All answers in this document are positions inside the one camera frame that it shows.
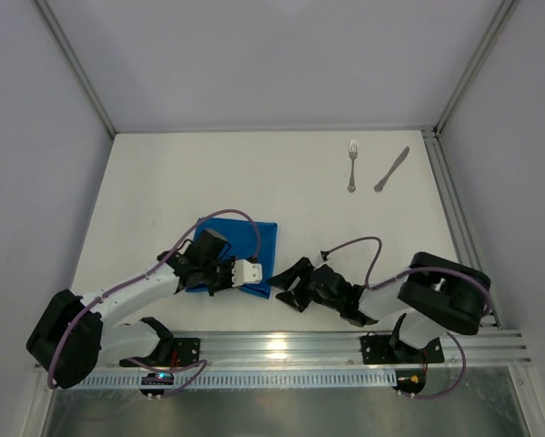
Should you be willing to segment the blue cloth napkin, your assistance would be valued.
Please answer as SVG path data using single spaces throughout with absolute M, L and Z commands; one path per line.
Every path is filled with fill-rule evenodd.
M 197 227 L 192 240 L 196 241 L 199 234 L 205 229 L 213 229 L 228 241 L 229 246 L 222 248 L 220 251 L 220 259 L 227 260 L 233 256 L 238 259 L 247 259 L 254 254 L 257 246 L 257 236 L 248 221 L 232 218 L 211 218 Z M 263 280 L 258 284 L 242 286 L 240 290 L 247 294 L 268 299 L 271 286 L 267 284 L 267 279 L 272 276 L 274 271 L 278 224 L 257 221 L 257 229 L 261 239 L 257 262 L 262 265 Z

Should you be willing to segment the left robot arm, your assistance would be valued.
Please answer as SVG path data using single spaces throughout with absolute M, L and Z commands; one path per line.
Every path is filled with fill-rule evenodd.
M 231 265 L 219 256 L 229 246 L 221 234 L 205 229 L 184 252 L 160 254 L 158 265 L 109 290 L 57 292 L 26 344 L 46 369 L 49 388 L 74 387 L 107 364 L 173 366 L 177 342 L 163 323 L 150 316 L 125 319 L 185 288 L 228 283 Z

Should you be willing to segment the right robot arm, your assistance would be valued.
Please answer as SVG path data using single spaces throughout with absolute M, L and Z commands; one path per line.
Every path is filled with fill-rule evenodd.
M 327 264 L 307 258 L 268 279 L 278 300 L 299 312 L 312 302 L 363 328 L 399 315 L 389 335 L 366 336 L 365 350 L 383 363 L 432 360 L 428 348 L 448 332 L 473 336 L 491 310 L 491 280 L 485 273 L 429 254 L 416 253 L 408 269 L 373 286 L 347 281 Z

